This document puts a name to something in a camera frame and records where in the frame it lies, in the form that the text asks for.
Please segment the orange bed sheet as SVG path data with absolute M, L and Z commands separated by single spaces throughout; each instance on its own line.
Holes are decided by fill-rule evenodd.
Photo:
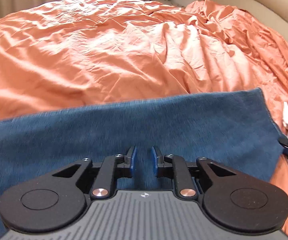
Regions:
M 286 130 L 288 42 L 233 5 L 63 0 L 0 19 L 0 120 L 257 87 Z

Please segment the blue denim pants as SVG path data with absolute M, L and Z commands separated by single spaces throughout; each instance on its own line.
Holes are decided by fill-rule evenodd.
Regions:
M 151 148 L 188 161 L 207 157 L 269 181 L 283 152 L 261 89 L 94 105 L 0 121 L 0 196 L 74 161 L 136 146 L 134 176 L 121 189 L 169 189 L 153 173 Z M 0 236 L 5 227 L 0 219 Z

